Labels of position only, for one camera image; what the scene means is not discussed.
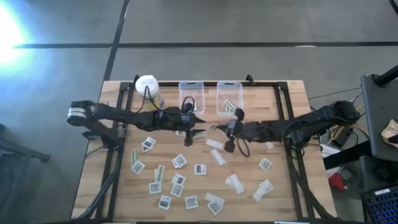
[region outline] sunlight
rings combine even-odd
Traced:
[[[24,40],[15,20],[3,5],[0,5],[0,34],[0,63],[12,62],[21,51],[11,48]]]

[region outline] small packet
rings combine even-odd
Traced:
[[[211,155],[213,155],[214,159],[217,161],[218,165],[222,166],[225,164],[225,160],[223,156],[218,152],[217,149],[213,149],[210,151]]]
[[[214,214],[217,215],[222,209],[222,205],[220,205],[220,202],[217,200],[214,200],[212,202],[209,202],[207,204],[207,207],[210,209],[210,211]]]
[[[184,185],[181,184],[173,184],[172,190],[170,192],[171,195],[181,197],[182,190],[184,189]]]
[[[208,202],[212,202],[212,201],[214,201],[214,200],[217,200],[217,201],[219,201],[219,203],[220,203],[221,206],[223,206],[224,203],[225,203],[225,199],[222,199],[222,198],[220,198],[220,197],[217,197],[217,196],[215,196],[215,195],[213,195],[213,194],[211,194],[211,193],[206,193],[205,200],[208,201]]]
[[[261,159],[259,163],[259,167],[265,171],[267,171],[272,165],[272,162],[266,159],[265,157]]]
[[[133,172],[135,172],[137,175],[139,175],[139,174],[141,173],[141,171],[144,169],[144,167],[145,167],[145,165],[144,165],[142,162],[137,161],[137,162],[132,166],[131,170],[132,170]]]
[[[185,159],[185,157],[182,154],[179,154],[176,158],[173,159],[173,165],[176,168],[181,168],[185,164],[188,163],[188,161]]]
[[[162,184],[160,182],[154,182],[149,184],[149,193],[157,194],[162,192]]]
[[[268,149],[272,149],[274,147],[274,143],[266,142],[266,146],[267,146]]]
[[[184,185],[185,180],[186,180],[186,178],[183,177],[182,175],[180,175],[180,174],[175,174],[174,177],[173,177],[173,179],[172,179],[172,183],[173,183],[173,184],[181,184],[181,185]]]
[[[164,210],[168,210],[170,208],[170,204],[172,203],[172,198],[166,195],[162,195],[159,200],[158,207]]]
[[[206,175],[206,165],[195,164],[195,175]]]
[[[224,144],[218,141],[207,139],[206,145],[214,147],[216,149],[223,149]]]
[[[156,140],[149,137],[143,142],[146,147],[153,148],[156,143]]]
[[[198,197],[196,195],[185,197],[185,206],[187,209],[199,207]]]
[[[141,149],[143,152],[149,152],[151,150],[153,150],[153,147],[147,147],[144,143],[141,143]]]

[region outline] metal rod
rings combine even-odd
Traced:
[[[275,91],[275,99],[276,99],[276,104],[278,105],[278,113],[279,113],[279,119],[282,121],[285,120],[285,114],[284,114],[284,108],[282,106],[282,100],[280,98],[280,93],[279,93],[279,86],[276,84],[274,86],[274,91]]]
[[[118,96],[118,102],[116,103],[116,108],[121,108],[122,102],[123,102],[123,95],[124,95],[124,90],[119,91],[119,96]],[[114,121],[112,128],[117,128],[118,127],[118,122]],[[113,155],[113,149],[108,148],[108,153],[106,154],[106,160],[105,160],[105,166],[104,166],[104,172],[102,176],[102,182],[101,186],[104,185],[106,180],[108,179],[109,172],[111,170],[111,163],[112,163],[112,155]],[[104,198],[101,198],[101,200],[98,203],[98,207],[95,213],[95,218],[101,218],[102,217],[102,212],[103,212],[103,207],[104,207]]]
[[[135,87],[135,82],[132,83],[132,85],[130,85],[129,87],[129,93],[127,96],[127,103],[126,103],[126,111],[129,111],[131,108],[131,103],[132,103],[132,94],[134,91],[134,87]],[[127,132],[127,123],[123,124],[124,127],[126,128],[126,132]],[[109,201],[109,208],[108,208],[108,218],[112,221],[113,220],[113,215],[114,215],[114,208],[115,208],[115,204],[116,204],[116,198],[118,196],[118,186],[119,186],[119,178],[120,178],[120,171],[122,168],[122,162],[123,162],[123,152],[124,152],[124,143],[126,142],[126,133],[124,134],[124,136],[122,136],[122,140],[120,143],[120,147],[118,149],[118,156],[116,158],[116,163],[115,163],[115,169],[119,169],[115,175],[115,178],[113,180],[113,186],[112,186],[112,192],[111,192],[111,198]]]
[[[282,106],[282,100],[280,98],[280,93],[279,93],[279,86],[277,83],[274,85],[274,91],[275,91],[276,105],[278,107],[279,119],[284,120],[285,119],[284,109]],[[296,210],[296,216],[297,216],[297,218],[303,217],[303,211],[301,208],[300,197],[299,197],[299,190],[298,190],[297,184],[295,183],[295,181],[292,177],[292,174],[291,174],[292,169],[294,169],[294,166],[292,167],[292,165],[291,165],[291,164],[293,164],[292,151],[291,151],[290,147],[288,147],[287,144],[284,144],[284,146],[285,146],[285,153],[286,153],[286,159],[287,159],[287,168],[289,170],[290,184],[292,186],[293,201],[294,201],[294,206],[295,206],[295,210]]]
[[[286,105],[287,105],[287,113],[289,114],[289,118],[292,119],[292,118],[294,118],[294,114],[293,114],[292,102],[290,100],[289,89],[284,90],[284,94],[285,94]],[[297,158],[298,168],[300,171],[300,176],[304,180],[305,185],[307,187],[309,187],[307,173],[305,171],[305,164],[304,164],[303,156],[301,154],[301,149],[296,150],[296,158]],[[304,197],[305,197],[305,206],[307,207],[307,211],[308,211],[308,216],[310,218],[315,218],[315,213],[313,211],[313,207],[311,206],[310,199],[305,195],[304,195]]]

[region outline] electronics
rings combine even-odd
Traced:
[[[361,194],[366,211],[375,223],[398,223],[398,186]]]
[[[341,126],[339,130],[337,130],[336,138],[331,142],[338,147],[344,146],[352,133],[353,133],[353,127]]]

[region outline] red object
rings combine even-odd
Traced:
[[[340,190],[345,190],[343,181],[337,173],[334,173],[329,177],[329,184],[333,187],[337,187]]]

